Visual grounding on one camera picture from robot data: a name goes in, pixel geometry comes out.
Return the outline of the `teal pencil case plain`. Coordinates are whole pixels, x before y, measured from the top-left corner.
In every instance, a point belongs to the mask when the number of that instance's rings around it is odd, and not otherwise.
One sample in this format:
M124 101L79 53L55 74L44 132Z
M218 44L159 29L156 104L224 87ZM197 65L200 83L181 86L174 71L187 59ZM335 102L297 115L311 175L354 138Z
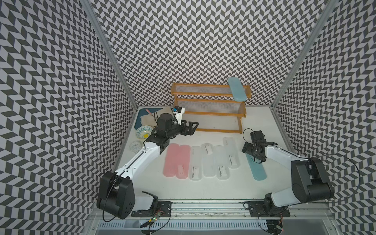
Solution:
M233 100L236 102L245 102L247 100L247 95L245 89L236 77L230 77L228 79L228 85L233 95Z

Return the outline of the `teal pencil case labelled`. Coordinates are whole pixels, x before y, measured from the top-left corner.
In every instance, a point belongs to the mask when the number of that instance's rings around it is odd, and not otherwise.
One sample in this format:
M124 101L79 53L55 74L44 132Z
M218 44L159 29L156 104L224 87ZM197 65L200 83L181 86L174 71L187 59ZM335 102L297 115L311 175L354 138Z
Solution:
M255 162L254 161L254 157L249 155L249 154L245 154L246 155L246 158L247 158L247 161L248 161L248 164L250 166L250 169L251 169L251 172L252 172L252 175L253 175L253 178L256 180L256 181L263 181L267 178L267 175L266 175L266 172L263 168L263 165L261 164L261 162Z

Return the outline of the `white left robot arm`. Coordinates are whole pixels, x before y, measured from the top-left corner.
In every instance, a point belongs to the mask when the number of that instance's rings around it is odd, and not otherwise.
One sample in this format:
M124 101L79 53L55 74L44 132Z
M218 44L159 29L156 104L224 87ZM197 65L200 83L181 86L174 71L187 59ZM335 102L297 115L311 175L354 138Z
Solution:
M114 172L106 172L99 186L97 208L115 218L125 219L131 213L154 215L157 211L157 196L143 191L135 194L136 180L168 147L170 140L178 135L192 136L198 122L182 119L183 109L175 108L173 113L163 113L151 135L143 142L141 150L125 165Z

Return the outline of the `frosted white pencil case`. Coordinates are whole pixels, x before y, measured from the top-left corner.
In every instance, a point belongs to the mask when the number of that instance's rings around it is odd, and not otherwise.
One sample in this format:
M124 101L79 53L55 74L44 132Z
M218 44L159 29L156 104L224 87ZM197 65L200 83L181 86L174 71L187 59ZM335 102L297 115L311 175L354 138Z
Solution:
M238 169L240 167L240 160L235 139L232 137L225 137L223 139L223 146L229 161L229 168Z

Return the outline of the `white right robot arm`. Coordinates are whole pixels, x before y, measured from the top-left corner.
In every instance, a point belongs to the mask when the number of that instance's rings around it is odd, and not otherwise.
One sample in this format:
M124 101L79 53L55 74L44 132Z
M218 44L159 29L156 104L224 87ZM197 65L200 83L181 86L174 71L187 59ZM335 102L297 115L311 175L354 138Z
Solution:
M267 215L277 217L288 213L288 207L303 203L331 199L334 188L329 180L323 162L318 158L304 158L268 142L262 131L250 133L251 141L246 141L242 152L254 158L257 164L273 160L291 173L291 186L265 195L263 201L248 202L251 217Z

